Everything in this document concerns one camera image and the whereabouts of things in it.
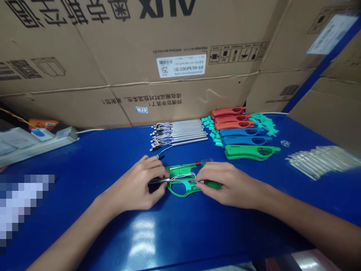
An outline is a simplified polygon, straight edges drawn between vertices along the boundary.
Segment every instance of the white power strip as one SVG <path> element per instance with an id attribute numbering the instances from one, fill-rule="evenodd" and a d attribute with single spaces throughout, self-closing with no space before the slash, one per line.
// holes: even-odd
<path id="1" fill-rule="evenodd" d="M 76 133 L 77 131 L 73 127 L 68 127 L 58 131 L 55 137 L 50 140 L 39 142 L 28 148 L 18 149 L 12 153 L 2 155 L 0 156 L 0 167 L 14 164 L 33 156 L 69 145 L 78 139 Z"/>

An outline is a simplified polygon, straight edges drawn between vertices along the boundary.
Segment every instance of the blue table surface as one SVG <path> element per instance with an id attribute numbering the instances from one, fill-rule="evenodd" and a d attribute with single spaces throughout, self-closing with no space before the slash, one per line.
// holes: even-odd
<path id="1" fill-rule="evenodd" d="M 288 117 L 272 116 L 281 148 L 264 162 L 233 160 L 237 168 L 277 189 L 361 226 L 360 173 L 330 173 L 319 181 L 291 167 L 294 152 L 332 142 Z M 92 203 L 94 198 L 150 152 L 150 127 L 82 134 L 80 140 L 19 162 L 3 174 L 55 174 L 49 192 L 24 230 L 13 239 L 0 268 L 24 270 Z M 281 145 L 290 142 L 290 147 Z M 212 140 L 177 146 L 165 153 L 166 166 L 213 158 L 226 162 Z M 179 198 L 169 191 L 149 211 L 126 212 L 100 234 L 79 270 L 200 270 L 306 250 L 312 245 L 279 220 L 255 211 L 223 206 L 202 192 Z"/>

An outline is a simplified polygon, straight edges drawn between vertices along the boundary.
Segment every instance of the finger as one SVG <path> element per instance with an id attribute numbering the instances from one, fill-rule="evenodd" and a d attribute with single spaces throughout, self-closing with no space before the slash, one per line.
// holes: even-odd
<path id="1" fill-rule="evenodd" d="M 150 194 L 150 198 L 152 199 L 153 205 L 160 200 L 165 194 L 165 188 L 167 187 L 167 182 L 164 182 L 159 186 L 157 190 L 155 190 L 152 194 Z"/>
<path id="2" fill-rule="evenodd" d="M 209 169 L 205 167 L 198 172 L 196 176 L 196 181 L 211 180 L 222 183 L 222 179 L 225 179 L 224 173 L 225 173 L 224 171 Z"/>
<path id="3" fill-rule="evenodd" d="M 221 163 L 221 162 L 207 162 L 203 168 L 206 169 L 217 169 L 217 170 L 225 170 L 225 166 L 228 165 L 229 163 Z"/>
<path id="4" fill-rule="evenodd" d="M 154 167 L 159 167 L 159 166 L 163 166 L 163 163 L 162 161 L 159 161 L 158 159 L 155 160 L 155 161 L 152 161 L 150 163 L 146 163 L 144 164 L 145 168 L 146 169 L 151 169 L 151 168 L 154 168 Z"/>
<path id="5" fill-rule="evenodd" d="M 219 190 L 211 188 L 203 183 L 196 183 L 196 187 L 202 190 L 205 195 L 209 196 L 212 199 L 215 199 L 216 201 L 219 201 L 221 195 L 221 192 Z"/>
<path id="6" fill-rule="evenodd" d="M 148 159 L 145 160 L 145 163 L 150 163 L 150 162 L 153 162 L 153 161 L 156 161 L 158 160 L 158 156 L 152 156 Z"/>
<path id="7" fill-rule="evenodd" d="M 148 159 L 148 158 L 149 158 L 149 156 L 145 155 L 137 163 L 142 162 L 142 161 L 144 161 L 145 159 Z"/>
<path id="8" fill-rule="evenodd" d="M 144 179 L 146 182 L 149 182 L 151 179 L 153 179 L 155 177 L 159 177 L 159 176 L 162 176 L 162 177 L 165 176 L 166 178 L 169 177 L 168 170 L 166 170 L 165 167 L 163 167 L 163 166 L 148 169 L 148 170 L 146 170 L 146 172 L 147 172 L 147 176 Z"/>

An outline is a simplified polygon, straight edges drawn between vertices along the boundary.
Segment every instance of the cardboard box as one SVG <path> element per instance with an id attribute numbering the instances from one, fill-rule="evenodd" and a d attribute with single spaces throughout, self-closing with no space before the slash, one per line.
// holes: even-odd
<path id="1" fill-rule="evenodd" d="M 17 112 L 36 119 L 60 120 L 76 128 L 120 128 L 130 123 L 110 88 L 2 97 Z"/>
<path id="2" fill-rule="evenodd" d="M 47 12 L 45 4 L 59 12 Z M 0 2 L 0 95 L 106 85 L 76 27 L 62 23 L 61 7 L 60 1 Z"/>
<path id="3" fill-rule="evenodd" d="M 322 76 L 361 82 L 361 31 L 354 36 L 342 52 L 330 63 Z"/>
<path id="4" fill-rule="evenodd" d="M 247 98 L 247 114 L 281 112 L 314 69 L 259 73 Z"/>
<path id="5" fill-rule="evenodd" d="M 5 0 L 0 95 L 250 74 L 287 1 Z"/>
<path id="6" fill-rule="evenodd" d="M 361 83 L 320 78 L 288 117 L 361 155 Z"/>
<path id="7" fill-rule="evenodd" d="M 255 75 L 113 87 L 133 126 L 196 119 L 243 105 Z"/>
<path id="8" fill-rule="evenodd" d="M 262 72 L 316 68 L 325 55 L 307 51 L 336 14 L 359 14 L 359 1 L 290 1 L 261 65 Z"/>

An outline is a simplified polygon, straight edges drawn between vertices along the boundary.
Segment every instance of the red plastic tool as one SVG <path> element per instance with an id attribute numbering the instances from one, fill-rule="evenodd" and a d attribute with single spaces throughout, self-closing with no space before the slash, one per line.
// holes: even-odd
<path id="1" fill-rule="evenodd" d="M 250 117 L 252 117 L 252 116 L 251 115 L 240 115 L 240 116 L 220 117 L 220 118 L 215 118 L 214 123 L 245 121 L 245 120 L 248 120 Z"/>
<path id="2" fill-rule="evenodd" d="M 245 129 L 245 128 L 253 128 L 254 127 L 255 122 L 252 121 L 243 121 L 243 122 L 224 122 L 224 123 L 215 123 L 215 128 L 216 130 L 221 130 L 221 129 L 235 129 L 235 128 L 241 128 L 241 129 Z"/>
<path id="3" fill-rule="evenodd" d="M 246 110 L 246 107 L 232 107 L 225 109 L 213 110 L 211 112 L 212 119 L 217 117 L 229 117 L 229 116 L 239 116 L 243 115 Z"/>

